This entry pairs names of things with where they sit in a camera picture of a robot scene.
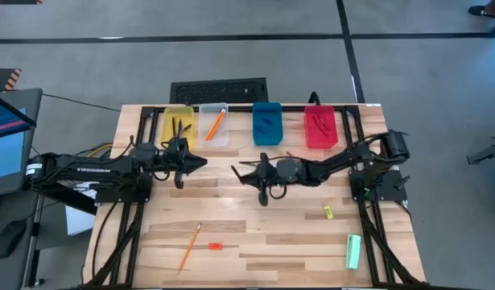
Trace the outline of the black keyboard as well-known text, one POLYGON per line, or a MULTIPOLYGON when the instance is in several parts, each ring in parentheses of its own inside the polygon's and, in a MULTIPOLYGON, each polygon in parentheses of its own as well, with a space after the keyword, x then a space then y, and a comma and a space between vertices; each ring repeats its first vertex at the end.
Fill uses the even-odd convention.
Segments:
POLYGON ((171 83, 171 104, 268 102, 266 78, 171 83))

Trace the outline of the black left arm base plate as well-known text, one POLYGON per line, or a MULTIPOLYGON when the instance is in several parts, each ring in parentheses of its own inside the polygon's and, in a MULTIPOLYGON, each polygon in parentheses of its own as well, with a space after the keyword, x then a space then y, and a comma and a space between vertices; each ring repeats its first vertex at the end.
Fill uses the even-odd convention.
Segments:
POLYGON ((97 203, 144 203, 151 198, 153 178, 149 173, 137 172, 118 180, 90 185, 96 191, 97 203))

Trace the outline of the white paper sheet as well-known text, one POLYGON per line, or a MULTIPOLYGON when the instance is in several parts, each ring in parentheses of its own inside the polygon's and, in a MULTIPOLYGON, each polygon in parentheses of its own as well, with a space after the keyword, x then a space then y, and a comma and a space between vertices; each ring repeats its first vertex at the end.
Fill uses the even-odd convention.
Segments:
MULTIPOLYGON (((97 192, 89 187, 91 184, 92 182, 84 182, 78 184, 76 189, 83 195, 94 200, 97 192)), ((65 206, 65 214, 68 235, 74 236, 93 228, 95 221, 94 214, 86 213, 67 205, 65 206)))

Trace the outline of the monitor with blue screen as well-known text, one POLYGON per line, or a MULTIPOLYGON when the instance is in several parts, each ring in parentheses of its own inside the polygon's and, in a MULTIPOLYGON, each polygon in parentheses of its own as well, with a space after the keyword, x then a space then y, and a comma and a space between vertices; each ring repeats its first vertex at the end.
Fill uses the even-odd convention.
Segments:
MULTIPOLYGON (((42 95, 42 89, 23 89, 0 93, 0 98, 36 121, 42 95)), ((0 195, 22 189, 34 134, 32 128, 0 138, 0 195)))

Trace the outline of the red plastic bin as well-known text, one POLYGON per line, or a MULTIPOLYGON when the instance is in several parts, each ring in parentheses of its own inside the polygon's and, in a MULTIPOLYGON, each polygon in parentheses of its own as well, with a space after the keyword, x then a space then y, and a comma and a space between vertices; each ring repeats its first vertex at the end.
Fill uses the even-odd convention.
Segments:
POLYGON ((335 110, 332 106, 306 106, 304 110, 304 128, 307 147, 310 149, 331 149, 338 142, 335 110), (313 117, 320 115, 329 125, 328 136, 323 135, 313 117))

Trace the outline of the clear plastic bin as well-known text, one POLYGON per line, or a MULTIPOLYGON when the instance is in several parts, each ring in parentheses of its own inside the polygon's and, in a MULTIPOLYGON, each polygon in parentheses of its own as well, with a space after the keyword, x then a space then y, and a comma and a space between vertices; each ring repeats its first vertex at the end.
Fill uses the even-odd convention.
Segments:
POLYGON ((199 105, 199 130, 198 139, 203 147, 226 147, 229 143, 229 106, 227 103, 209 103, 199 105), (227 123, 225 129, 225 137, 223 139, 215 139, 206 141, 206 137, 212 128, 213 123, 217 119, 218 114, 222 109, 226 108, 227 123))

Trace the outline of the blue plastic bin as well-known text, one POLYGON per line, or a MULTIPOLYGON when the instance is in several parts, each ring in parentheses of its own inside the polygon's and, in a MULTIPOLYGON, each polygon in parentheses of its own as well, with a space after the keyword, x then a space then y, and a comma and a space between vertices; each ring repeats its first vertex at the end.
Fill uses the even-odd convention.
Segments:
POLYGON ((256 102, 252 106, 253 140, 257 146, 278 146, 283 140, 283 108, 277 102, 256 102), (262 121, 268 118, 273 124, 262 121), (262 134, 256 126, 263 126, 267 133, 262 134))

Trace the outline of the green eraser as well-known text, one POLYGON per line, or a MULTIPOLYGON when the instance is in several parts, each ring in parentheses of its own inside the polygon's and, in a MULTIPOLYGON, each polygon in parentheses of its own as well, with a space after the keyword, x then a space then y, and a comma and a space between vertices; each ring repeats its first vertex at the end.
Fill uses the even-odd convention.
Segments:
POLYGON ((357 270, 361 253, 361 237, 356 234, 349 234, 346 245, 345 267, 349 270, 357 270))

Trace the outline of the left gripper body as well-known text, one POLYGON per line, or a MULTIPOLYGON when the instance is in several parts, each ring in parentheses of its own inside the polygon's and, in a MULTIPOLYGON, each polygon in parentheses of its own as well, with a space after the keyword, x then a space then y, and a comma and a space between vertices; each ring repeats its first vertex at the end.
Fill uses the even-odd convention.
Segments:
POLYGON ((188 141, 186 138, 172 138, 169 141, 161 142, 162 171, 169 175, 175 173, 175 186, 178 189, 184 187, 184 158, 188 153, 188 141))

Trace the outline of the grey side desk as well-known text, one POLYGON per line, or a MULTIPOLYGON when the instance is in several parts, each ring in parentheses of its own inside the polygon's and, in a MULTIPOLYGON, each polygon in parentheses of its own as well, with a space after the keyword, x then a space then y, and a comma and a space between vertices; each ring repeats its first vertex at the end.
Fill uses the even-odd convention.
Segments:
MULTIPOLYGON (((34 192, 16 192, 0 196, 0 232, 10 222, 23 220, 37 210, 39 194, 34 192)), ((33 218, 26 220, 26 230, 14 252, 0 259, 0 290, 20 290, 23 286, 31 248, 33 218)))

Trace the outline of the black desk beam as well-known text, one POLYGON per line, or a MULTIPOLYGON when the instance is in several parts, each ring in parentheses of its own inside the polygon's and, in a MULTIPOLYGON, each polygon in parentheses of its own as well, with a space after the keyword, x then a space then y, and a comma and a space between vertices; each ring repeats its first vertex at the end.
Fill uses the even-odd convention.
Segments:
POLYGON ((85 196, 76 188, 69 188, 57 181, 50 183, 25 182, 21 188, 24 192, 34 192, 50 198, 57 203, 68 205, 85 213, 95 215, 97 207, 91 197, 85 196))

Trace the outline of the grey metal stand leg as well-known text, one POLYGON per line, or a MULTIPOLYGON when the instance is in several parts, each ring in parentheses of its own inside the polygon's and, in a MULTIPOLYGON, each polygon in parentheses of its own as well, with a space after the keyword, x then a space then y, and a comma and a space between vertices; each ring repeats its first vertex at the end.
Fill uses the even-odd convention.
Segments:
POLYGON ((495 143, 477 153, 467 155, 466 158, 471 165, 478 165, 483 160, 495 160, 495 143))

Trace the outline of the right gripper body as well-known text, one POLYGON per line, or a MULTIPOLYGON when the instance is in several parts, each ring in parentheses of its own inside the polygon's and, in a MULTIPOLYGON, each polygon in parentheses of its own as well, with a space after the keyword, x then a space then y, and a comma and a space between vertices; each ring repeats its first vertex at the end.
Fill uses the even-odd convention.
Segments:
POLYGON ((258 189, 258 202, 261 206, 268 206, 270 185, 269 181, 276 173, 276 169, 270 164, 266 153, 260 154, 260 160, 255 169, 255 186, 258 189))

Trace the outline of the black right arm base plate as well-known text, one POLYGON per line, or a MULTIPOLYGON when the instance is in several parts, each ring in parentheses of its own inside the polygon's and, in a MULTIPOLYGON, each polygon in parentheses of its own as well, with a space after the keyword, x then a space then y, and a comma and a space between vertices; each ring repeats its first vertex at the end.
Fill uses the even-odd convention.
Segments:
POLYGON ((362 197, 365 201, 396 201, 406 204, 408 197, 405 183, 409 176, 403 177, 399 170, 389 170, 371 184, 364 182, 363 171, 349 173, 349 183, 353 200, 362 197))

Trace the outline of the black computer mouse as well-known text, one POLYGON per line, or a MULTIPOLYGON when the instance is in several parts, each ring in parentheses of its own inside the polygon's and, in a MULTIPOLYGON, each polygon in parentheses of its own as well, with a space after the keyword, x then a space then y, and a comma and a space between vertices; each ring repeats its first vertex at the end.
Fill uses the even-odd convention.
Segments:
POLYGON ((27 229, 25 220, 15 220, 0 232, 0 259, 9 257, 21 241, 27 229))

